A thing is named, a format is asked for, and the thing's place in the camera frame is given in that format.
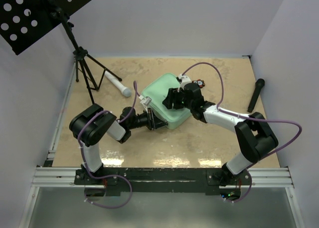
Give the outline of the mint green medicine case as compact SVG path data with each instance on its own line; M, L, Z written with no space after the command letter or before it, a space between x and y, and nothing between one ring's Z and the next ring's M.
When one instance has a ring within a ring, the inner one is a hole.
M149 107L156 117L167 122L168 129L176 129L184 123L190 116L188 109L168 110L162 102L168 95L170 88L178 88L179 82L172 73L165 73L142 90L142 96L151 98Z

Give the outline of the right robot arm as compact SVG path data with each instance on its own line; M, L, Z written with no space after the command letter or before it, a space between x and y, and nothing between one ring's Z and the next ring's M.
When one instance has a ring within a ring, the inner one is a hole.
M266 157L279 144L261 113L242 115L223 111L204 99L198 84L189 83L183 89L169 88L162 104L169 110L188 109L196 120L236 134L240 153L222 166L220 184L224 186L238 181L242 171Z

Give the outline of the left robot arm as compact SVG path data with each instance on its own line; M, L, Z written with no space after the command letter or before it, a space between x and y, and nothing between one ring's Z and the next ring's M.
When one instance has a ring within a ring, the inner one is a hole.
M150 108L137 114L133 107L126 107L120 118L117 118L111 112L103 110L100 105L93 104L73 118L69 129L78 140L81 154L84 156L83 166L88 169L86 179L91 184L99 184L103 180L99 141L105 134L119 143L124 143L130 138L132 129L146 127L156 130L167 125L168 122L157 117Z

